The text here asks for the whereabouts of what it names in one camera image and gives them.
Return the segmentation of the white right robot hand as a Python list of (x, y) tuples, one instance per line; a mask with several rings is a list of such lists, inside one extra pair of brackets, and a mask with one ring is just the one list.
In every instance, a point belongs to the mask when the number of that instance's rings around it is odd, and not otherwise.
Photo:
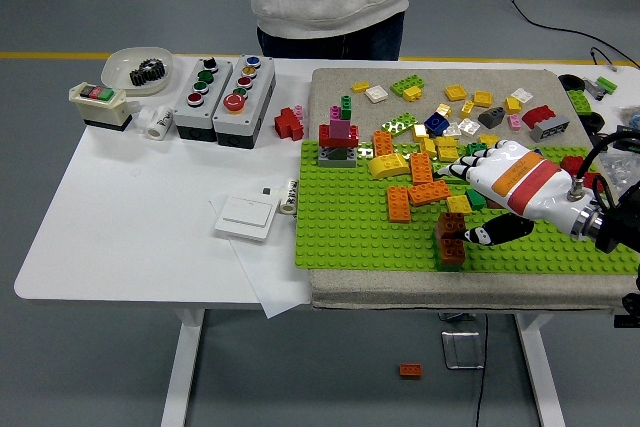
[(507, 212), (456, 236), (485, 246), (529, 235), (537, 220), (552, 223), (574, 239), (587, 238), (594, 194), (586, 189), (568, 198), (572, 178), (559, 165), (518, 142), (501, 140), (485, 150), (464, 156), (434, 173), (467, 181), (472, 189)]

